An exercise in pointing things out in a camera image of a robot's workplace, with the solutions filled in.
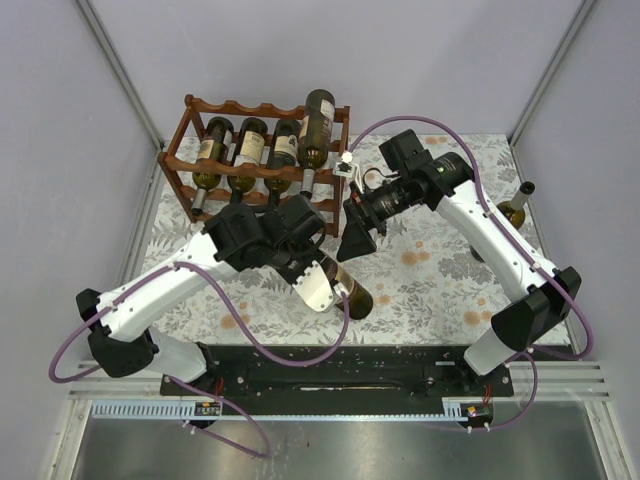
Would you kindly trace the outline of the wine bottle brown label front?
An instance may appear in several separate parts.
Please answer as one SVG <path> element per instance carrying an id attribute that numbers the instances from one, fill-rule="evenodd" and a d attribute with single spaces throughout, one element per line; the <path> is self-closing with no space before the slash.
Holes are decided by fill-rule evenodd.
<path id="1" fill-rule="evenodd" d="M 320 252 L 317 260 L 325 272 L 330 286 L 339 286 L 346 292 L 350 318 L 362 320 L 372 311 L 374 301 L 366 290 L 344 267 L 327 254 Z"/>

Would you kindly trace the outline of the wine bottle brown label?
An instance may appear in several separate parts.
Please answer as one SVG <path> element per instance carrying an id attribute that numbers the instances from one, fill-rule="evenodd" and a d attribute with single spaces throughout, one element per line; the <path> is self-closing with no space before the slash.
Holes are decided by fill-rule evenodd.
<path id="1" fill-rule="evenodd" d="M 317 260 L 325 272 L 330 286 L 339 286 L 346 292 L 350 318 L 362 320 L 372 311 L 374 301 L 366 290 L 344 267 L 327 254 L 320 252 Z"/>
<path id="2" fill-rule="evenodd" d="M 315 172 L 328 159 L 334 115 L 335 98 L 329 91 L 316 89 L 308 94 L 298 138 L 298 163 L 303 169 L 301 194 L 308 199 L 312 198 Z"/>

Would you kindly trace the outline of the wine bottle brown label back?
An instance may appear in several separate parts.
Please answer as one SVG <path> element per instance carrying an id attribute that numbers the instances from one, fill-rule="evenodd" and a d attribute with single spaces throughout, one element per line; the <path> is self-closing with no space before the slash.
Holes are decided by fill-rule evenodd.
<path id="1" fill-rule="evenodd" d="M 301 194 L 308 199 L 312 198 L 315 172 L 328 159 L 334 115 L 335 98 L 329 91 L 316 89 L 308 94 L 298 138 L 298 163 L 303 169 Z"/>

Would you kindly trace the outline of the brown wooden wine rack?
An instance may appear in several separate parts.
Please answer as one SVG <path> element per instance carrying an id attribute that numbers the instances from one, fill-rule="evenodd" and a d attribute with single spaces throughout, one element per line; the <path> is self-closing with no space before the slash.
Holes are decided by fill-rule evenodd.
<path id="1" fill-rule="evenodd" d="M 257 117 L 257 118 L 269 118 L 269 119 L 290 119 L 290 120 L 303 120 L 304 106 L 298 105 L 292 110 L 283 110 L 271 103 L 261 103 L 257 107 L 247 107 L 241 105 L 235 100 L 226 100 L 223 104 L 214 105 L 206 102 L 205 100 L 194 97 L 192 94 L 187 94 L 184 98 L 185 110 L 182 118 L 175 130 L 173 138 L 168 146 L 166 152 L 160 152 L 157 155 L 157 162 L 163 171 L 167 182 L 171 186 L 176 198 L 180 202 L 187 217 L 192 223 L 198 221 L 204 222 L 211 218 L 211 214 L 206 211 L 200 215 L 194 215 L 191 211 L 192 200 L 195 198 L 196 189 L 185 185 L 178 172 L 202 172 L 207 174 L 220 174 L 222 177 L 231 176 L 246 176 L 256 179 L 270 179 L 270 180 L 282 180 L 298 182 L 301 184 L 303 179 L 303 169 L 301 167 L 286 166 L 279 170 L 268 170 L 262 166 L 243 165 L 239 167 L 226 166 L 219 163 L 214 163 L 211 160 L 203 160 L 201 164 L 189 163 L 183 161 L 177 156 L 177 150 L 185 135 L 187 129 L 193 124 L 194 130 L 199 140 L 203 139 L 205 133 L 205 126 L 201 117 L 202 113 L 215 114 L 220 116 L 240 116 L 245 117 Z M 342 154 L 346 147 L 349 134 L 349 120 L 350 120 L 350 107 L 337 107 L 334 115 L 334 122 L 342 124 L 339 140 L 333 140 L 330 144 L 329 151 L 335 154 Z M 321 169 L 315 172 L 314 186 L 315 185 L 329 185 L 332 187 L 332 194 L 330 197 L 320 199 L 319 196 L 314 194 L 312 202 L 316 208 L 321 212 L 328 212 L 332 214 L 330 222 L 327 226 L 327 234 L 333 237 L 338 237 L 340 228 L 340 209 L 342 206 L 343 188 L 345 186 L 345 180 L 342 177 L 335 176 L 332 168 Z M 230 200 L 230 192 L 222 188 L 215 188 L 207 193 L 207 200 L 228 202 Z M 250 205 L 265 205 L 267 203 L 267 196 L 253 192 L 248 193 L 244 197 L 244 201 Z"/>

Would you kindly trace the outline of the green wine bottle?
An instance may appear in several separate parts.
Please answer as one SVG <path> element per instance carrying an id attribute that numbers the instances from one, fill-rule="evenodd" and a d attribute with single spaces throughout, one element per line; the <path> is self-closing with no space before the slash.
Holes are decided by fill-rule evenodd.
<path id="1" fill-rule="evenodd" d="M 206 126 L 196 163 L 200 164 L 203 160 L 211 160 L 225 164 L 233 134 L 233 124 L 227 118 L 213 117 Z M 193 172 L 192 180 L 196 186 L 196 194 L 191 205 L 191 213 L 194 216 L 200 216 L 203 213 L 208 193 L 219 185 L 221 176 Z"/>

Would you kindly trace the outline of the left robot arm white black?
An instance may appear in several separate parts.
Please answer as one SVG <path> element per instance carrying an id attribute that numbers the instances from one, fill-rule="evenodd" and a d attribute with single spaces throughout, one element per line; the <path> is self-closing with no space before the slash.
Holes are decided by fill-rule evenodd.
<path id="1" fill-rule="evenodd" d="M 270 267 L 316 312 L 336 297 L 321 266 L 321 251 L 312 238 L 326 222 L 303 195 L 276 207 L 229 204 L 205 222 L 184 246 L 146 274 L 109 292 L 88 290 L 77 299 L 81 312 L 102 317 L 91 328 L 93 358 L 112 378 L 139 371 L 172 375 L 192 393 L 205 395 L 217 372 L 203 347 L 180 341 L 153 328 L 165 312 L 203 289 L 208 277 L 222 281 L 248 269 Z"/>

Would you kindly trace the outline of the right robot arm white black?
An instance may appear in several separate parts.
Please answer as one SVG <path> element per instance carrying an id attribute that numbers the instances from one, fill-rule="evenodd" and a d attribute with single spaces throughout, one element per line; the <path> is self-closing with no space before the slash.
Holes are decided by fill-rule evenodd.
<path id="1" fill-rule="evenodd" d="M 454 226 L 493 271 L 510 301 L 466 349 L 466 364 L 454 373 L 462 393 L 478 395 L 490 385 L 490 372 L 566 319 L 581 277 L 574 268 L 559 270 L 538 254 L 489 202 L 478 175 L 459 155 L 433 157 L 413 130 L 393 136 L 379 150 L 397 176 L 375 189 L 350 185 L 337 258 L 344 262 L 374 253 L 370 232 L 385 234 L 388 219 L 416 205 L 427 206 Z"/>

